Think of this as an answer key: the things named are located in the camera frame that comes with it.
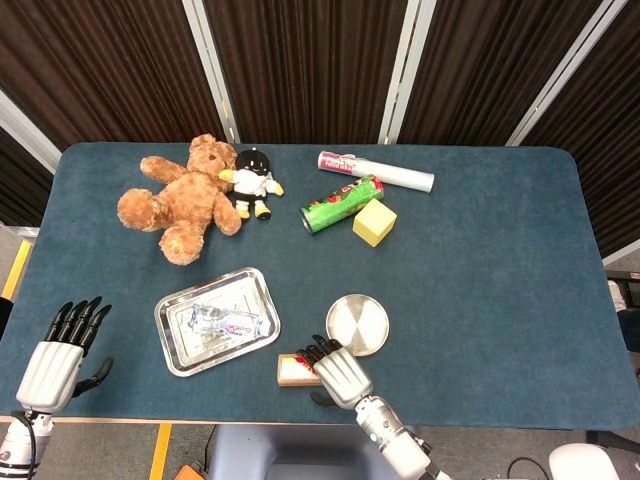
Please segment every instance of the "curtain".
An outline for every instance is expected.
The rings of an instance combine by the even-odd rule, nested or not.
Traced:
[[[600,0],[439,0],[398,143],[504,145]]]
[[[523,144],[576,159],[603,256],[640,239],[640,2],[627,3]]]
[[[244,142],[377,143],[406,0],[207,0]]]
[[[0,221],[39,227],[53,176],[0,129]]]
[[[0,88],[53,143],[225,138],[182,3],[3,0]]]

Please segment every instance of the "white tube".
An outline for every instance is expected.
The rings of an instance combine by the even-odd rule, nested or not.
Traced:
[[[354,177],[375,175],[382,183],[390,183],[400,187],[413,188],[429,193],[435,179],[433,173],[394,167],[384,163],[371,162],[355,155],[338,155],[331,152],[320,152],[318,168],[331,172],[346,173]]]

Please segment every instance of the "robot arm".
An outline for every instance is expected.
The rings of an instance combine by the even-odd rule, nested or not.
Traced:
[[[109,374],[111,358],[93,377],[77,382],[82,360],[111,309],[107,305],[93,315],[101,300],[65,304],[36,346],[16,395],[24,411],[12,413],[15,420],[0,447],[0,478],[32,478],[53,433],[52,415]]]
[[[373,395],[373,382],[337,340],[314,335],[318,346],[298,350],[336,404],[355,410],[356,421],[403,480],[451,480],[429,458],[431,447],[402,423],[393,408]]]

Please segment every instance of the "table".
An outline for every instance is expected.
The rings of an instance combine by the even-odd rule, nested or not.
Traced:
[[[242,145],[243,150],[252,145]],[[640,420],[640,395],[589,224],[576,166],[550,148],[258,145],[285,187],[273,216],[235,237],[215,229],[200,260],[169,264],[161,232],[116,217],[146,155],[185,163],[186,144],[84,143],[63,155],[42,228],[0,344],[0,411],[52,315],[102,295],[114,308],[83,367],[115,360],[74,417],[352,423],[307,388],[276,384],[279,353],[323,333],[334,300],[365,293],[385,306],[390,335],[362,360],[375,391],[415,425],[615,429]],[[352,178],[316,168],[323,150],[434,172],[431,194],[387,186],[398,214],[376,249],[351,220],[315,236],[298,210]],[[236,268],[266,278],[282,321],[269,347],[189,378],[167,370],[153,310],[163,296]]]

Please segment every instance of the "silver tray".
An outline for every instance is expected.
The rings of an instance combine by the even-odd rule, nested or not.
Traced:
[[[195,332],[188,322],[196,303],[259,315],[268,322],[268,334],[243,339]],[[164,297],[156,305],[155,317],[167,367],[179,377],[188,377],[257,350],[280,335],[280,319],[264,276],[249,267]]]

